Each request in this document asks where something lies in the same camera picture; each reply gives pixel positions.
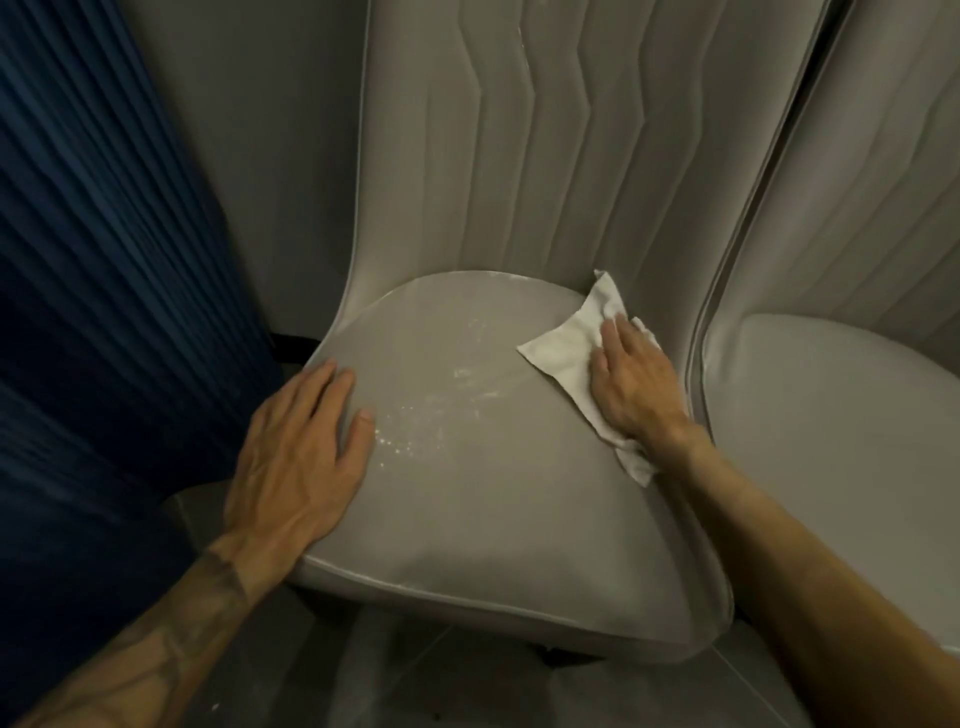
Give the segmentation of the person's left hand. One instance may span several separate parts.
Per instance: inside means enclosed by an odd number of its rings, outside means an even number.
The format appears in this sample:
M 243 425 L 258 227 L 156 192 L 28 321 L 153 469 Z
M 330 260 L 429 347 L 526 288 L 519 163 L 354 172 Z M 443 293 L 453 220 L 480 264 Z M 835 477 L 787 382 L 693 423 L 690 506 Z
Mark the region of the person's left hand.
M 224 532 L 212 546 L 249 592 L 282 582 L 340 524 L 361 485 L 349 490 L 339 482 L 339 428 L 355 374 L 337 368 L 325 390 L 327 419 L 317 429 L 291 428 L 298 379 L 313 368 L 283 384 L 249 422 L 226 496 Z

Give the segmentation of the person's right hand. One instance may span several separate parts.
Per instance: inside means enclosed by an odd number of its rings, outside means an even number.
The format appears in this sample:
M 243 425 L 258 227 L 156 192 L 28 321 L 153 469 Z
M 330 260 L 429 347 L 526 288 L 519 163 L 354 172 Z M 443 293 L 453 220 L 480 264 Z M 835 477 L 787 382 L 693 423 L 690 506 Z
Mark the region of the person's right hand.
M 664 352 L 625 314 L 600 329 L 610 377 L 610 403 L 600 410 L 661 467 L 682 454 L 695 426 L 678 376 Z

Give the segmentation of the white cleaning cloth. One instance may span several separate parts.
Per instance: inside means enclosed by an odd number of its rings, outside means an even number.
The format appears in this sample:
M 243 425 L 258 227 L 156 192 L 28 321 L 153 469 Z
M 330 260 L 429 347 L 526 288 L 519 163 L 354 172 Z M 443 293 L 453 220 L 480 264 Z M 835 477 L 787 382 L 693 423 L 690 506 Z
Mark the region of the white cleaning cloth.
M 657 468 L 642 447 L 615 429 L 602 415 L 591 389 L 590 363 L 602 345 L 601 326 L 626 313 L 614 278 L 595 270 L 594 285 L 580 308 L 559 326 L 517 347 L 529 364 L 558 383 L 598 437 L 612 447 L 624 472 L 640 487 L 654 480 Z

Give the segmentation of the person's right forearm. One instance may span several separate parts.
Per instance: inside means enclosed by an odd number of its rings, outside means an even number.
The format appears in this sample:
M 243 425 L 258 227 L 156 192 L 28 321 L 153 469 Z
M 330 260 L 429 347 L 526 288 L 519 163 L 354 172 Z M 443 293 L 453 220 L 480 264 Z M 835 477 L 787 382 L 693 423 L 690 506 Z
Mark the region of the person's right forearm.
M 687 418 L 637 434 L 681 489 L 820 728 L 960 728 L 960 661 L 729 461 Z

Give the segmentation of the person's left forearm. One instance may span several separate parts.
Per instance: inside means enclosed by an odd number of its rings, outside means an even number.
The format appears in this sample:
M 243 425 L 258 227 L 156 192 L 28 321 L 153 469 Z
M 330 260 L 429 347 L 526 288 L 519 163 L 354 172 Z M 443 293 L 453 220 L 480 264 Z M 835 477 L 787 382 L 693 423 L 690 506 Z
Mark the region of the person's left forearm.
M 12 728 L 176 728 L 246 619 L 304 547 L 228 533 Z

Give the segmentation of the grey padded chair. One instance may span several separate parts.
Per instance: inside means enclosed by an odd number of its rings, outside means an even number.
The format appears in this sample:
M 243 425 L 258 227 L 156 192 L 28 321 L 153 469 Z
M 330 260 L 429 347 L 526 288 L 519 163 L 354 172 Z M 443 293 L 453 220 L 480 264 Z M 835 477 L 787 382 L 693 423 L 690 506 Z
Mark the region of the grey padded chair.
M 724 274 L 717 446 L 960 658 L 960 0 L 853 0 Z
M 518 346 L 616 283 L 702 419 L 698 349 L 831 0 L 369 0 L 354 244 L 309 364 L 376 443 L 306 588 L 596 658 L 734 620 L 713 545 Z

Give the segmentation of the blue pleated curtain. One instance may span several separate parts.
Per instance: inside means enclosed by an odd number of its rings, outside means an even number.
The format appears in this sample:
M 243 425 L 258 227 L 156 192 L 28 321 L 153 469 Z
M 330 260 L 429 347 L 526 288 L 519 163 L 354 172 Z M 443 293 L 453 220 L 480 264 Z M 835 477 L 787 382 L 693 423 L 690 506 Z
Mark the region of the blue pleated curtain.
M 117 0 L 0 0 L 0 726 L 196 558 L 281 384 L 226 223 Z

